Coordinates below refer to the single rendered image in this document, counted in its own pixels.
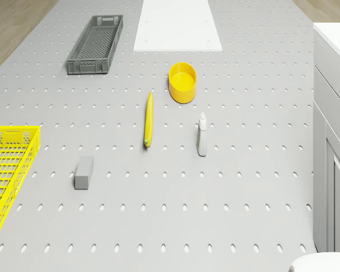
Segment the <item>banana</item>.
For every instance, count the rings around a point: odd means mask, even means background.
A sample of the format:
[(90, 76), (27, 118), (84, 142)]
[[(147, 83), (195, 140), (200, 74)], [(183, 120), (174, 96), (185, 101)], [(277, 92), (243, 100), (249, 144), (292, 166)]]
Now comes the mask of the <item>banana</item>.
[(153, 133), (153, 120), (154, 120), (154, 100), (152, 92), (150, 92), (147, 100), (146, 120), (144, 127), (144, 145), (146, 147), (151, 146)]

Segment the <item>small white bottle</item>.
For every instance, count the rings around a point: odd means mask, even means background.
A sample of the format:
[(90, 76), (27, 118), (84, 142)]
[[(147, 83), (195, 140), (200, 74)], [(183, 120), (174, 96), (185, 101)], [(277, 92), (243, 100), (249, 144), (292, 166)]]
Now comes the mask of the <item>small white bottle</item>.
[(206, 116), (205, 113), (202, 112), (199, 115), (197, 134), (197, 150), (199, 156), (206, 156), (207, 154), (206, 128)]

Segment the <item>yellow bowl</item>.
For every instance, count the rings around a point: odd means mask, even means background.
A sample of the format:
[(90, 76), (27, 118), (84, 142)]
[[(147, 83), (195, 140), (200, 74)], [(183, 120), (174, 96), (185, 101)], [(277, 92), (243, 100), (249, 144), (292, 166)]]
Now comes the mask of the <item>yellow bowl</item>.
[(186, 62), (174, 64), (169, 71), (169, 91), (172, 98), (181, 104), (191, 102), (196, 95), (197, 74)]

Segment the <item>grey cube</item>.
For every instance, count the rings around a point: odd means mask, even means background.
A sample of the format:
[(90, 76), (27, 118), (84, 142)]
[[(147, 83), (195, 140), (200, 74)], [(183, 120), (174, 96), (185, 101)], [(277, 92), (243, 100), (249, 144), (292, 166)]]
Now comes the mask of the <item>grey cube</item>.
[(85, 156), (79, 160), (75, 173), (74, 188), (76, 190), (88, 190), (92, 173), (94, 170), (94, 157)]

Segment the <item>white board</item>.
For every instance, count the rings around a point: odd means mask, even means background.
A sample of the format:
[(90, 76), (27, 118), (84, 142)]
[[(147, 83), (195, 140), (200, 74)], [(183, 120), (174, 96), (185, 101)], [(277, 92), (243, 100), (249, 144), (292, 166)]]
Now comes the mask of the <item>white board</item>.
[(208, 0), (143, 0), (135, 52), (221, 52)]

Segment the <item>dark grey basket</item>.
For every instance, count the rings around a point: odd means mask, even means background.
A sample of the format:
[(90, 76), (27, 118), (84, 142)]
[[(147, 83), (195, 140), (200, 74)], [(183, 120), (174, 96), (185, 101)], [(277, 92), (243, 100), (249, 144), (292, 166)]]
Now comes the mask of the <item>dark grey basket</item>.
[(96, 15), (87, 23), (67, 62), (68, 74), (107, 74), (123, 28), (122, 15)]

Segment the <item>yellow basket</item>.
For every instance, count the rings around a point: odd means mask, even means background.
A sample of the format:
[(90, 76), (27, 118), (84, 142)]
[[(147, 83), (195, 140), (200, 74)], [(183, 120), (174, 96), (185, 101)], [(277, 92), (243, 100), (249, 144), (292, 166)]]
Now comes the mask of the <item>yellow basket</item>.
[(0, 126), (0, 230), (39, 149), (39, 126)]

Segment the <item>white cabinet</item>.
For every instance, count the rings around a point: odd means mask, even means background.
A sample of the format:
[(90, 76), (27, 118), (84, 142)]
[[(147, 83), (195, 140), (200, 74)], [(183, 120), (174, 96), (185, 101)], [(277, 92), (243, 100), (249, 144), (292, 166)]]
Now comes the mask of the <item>white cabinet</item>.
[(313, 29), (313, 239), (340, 252), (340, 23)]

